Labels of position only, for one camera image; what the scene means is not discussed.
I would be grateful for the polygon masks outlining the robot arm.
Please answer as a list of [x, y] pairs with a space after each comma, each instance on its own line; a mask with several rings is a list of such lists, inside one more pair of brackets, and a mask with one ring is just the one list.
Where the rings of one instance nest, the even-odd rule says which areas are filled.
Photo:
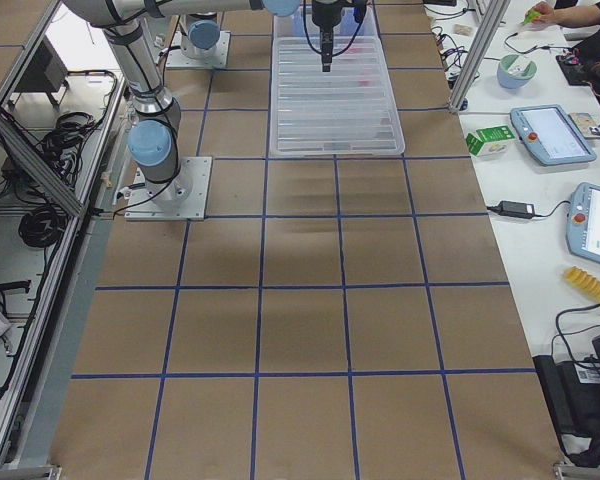
[[68, 9], [103, 31], [133, 94], [141, 118], [170, 114], [179, 116], [171, 93], [154, 64], [140, 18], [162, 18], [184, 14], [226, 11], [267, 10], [276, 16], [289, 16], [298, 1], [67, 1]]
[[179, 17], [181, 50], [189, 58], [211, 55], [220, 39], [216, 12], [187, 14]]

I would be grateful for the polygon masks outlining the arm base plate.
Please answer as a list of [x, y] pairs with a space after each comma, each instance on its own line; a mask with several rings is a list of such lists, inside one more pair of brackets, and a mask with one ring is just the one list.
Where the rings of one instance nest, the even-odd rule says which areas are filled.
[[127, 221], [202, 221], [205, 218], [213, 160], [211, 157], [181, 157], [178, 176], [168, 187], [145, 180], [140, 167], [135, 182], [143, 186], [125, 195]]
[[230, 32], [221, 31], [218, 42], [210, 49], [195, 47], [180, 31], [171, 43], [166, 67], [168, 69], [224, 70], [227, 67]]

